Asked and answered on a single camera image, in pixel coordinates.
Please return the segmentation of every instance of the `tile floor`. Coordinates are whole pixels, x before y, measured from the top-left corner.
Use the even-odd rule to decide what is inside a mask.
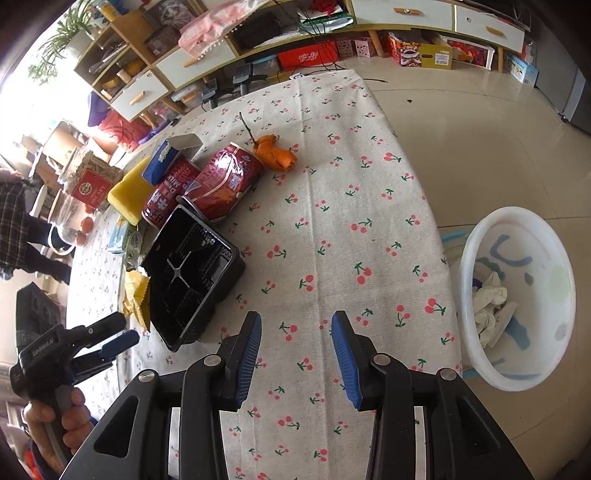
[[[499,207],[517,205],[548,220],[566,247],[579,295],[558,368],[522,393],[468,381],[536,479],[552,478],[591,436],[591,136],[562,123],[539,90],[510,74],[456,63],[451,71],[402,68],[379,58],[345,64],[388,81],[367,83],[439,227],[470,228]]]

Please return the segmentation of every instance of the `yellow sponge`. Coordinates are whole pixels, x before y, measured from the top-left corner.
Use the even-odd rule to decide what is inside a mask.
[[[142,173],[149,162],[149,156],[140,161],[123,177],[123,180],[111,189],[107,196],[109,203],[131,225],[137,225],[142,219],[142,209],[155,189],[142,177]]]

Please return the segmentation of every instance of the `human hand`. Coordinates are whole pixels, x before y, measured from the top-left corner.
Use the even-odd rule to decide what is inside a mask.
[[[90,435],[94,425],[90,422],[90,412],[84,405],[85,398],[80,389],[74,388],[72,390],[70,400],[74,406],[62,415],[61,424],[67,430],[63,438],[64,443],[74,455],[82,442]],[[23,417],[29,425],[31,438],[37,444],[43,459],[54,471],[61,473],[63,470],[62,465],[51,446],[43,425],[44,423],[51,423],[56,418],[53,409],[40,401],[32,400],[26,406]]]

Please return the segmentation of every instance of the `crumpled tissue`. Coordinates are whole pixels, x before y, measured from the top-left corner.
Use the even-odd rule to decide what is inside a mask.
[[[516,308],[516,302],[507,302],[507,289],[501,286],[496,272],[490,274],[480,289],[472,292],[474,322],[483,348],[495,346]]]

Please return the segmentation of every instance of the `metal screw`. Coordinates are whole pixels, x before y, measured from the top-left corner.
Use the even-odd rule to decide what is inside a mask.
[[[208,355],[203,360],[203,363],[206,364],[208,367],[215,367],[216,365],[219,365],[221,362],[222,359],[218,355]]]
[[[151,382],[154,379],[154,377],[155,375],[153,370],[144,370],[143,372],[140,372],[140,374],[138,375],[138,380],[143,383],[147,383]]]
[[[452,370],[451,368],[442,368],[439,371],[439,374],[441,375],[441,378],[444,380],[455,380],[457,377],[456,371]]]
[[[376,365],[386,366],[390,363],[390,357],[385,353],[376,353],[374,355],[374,363]]]

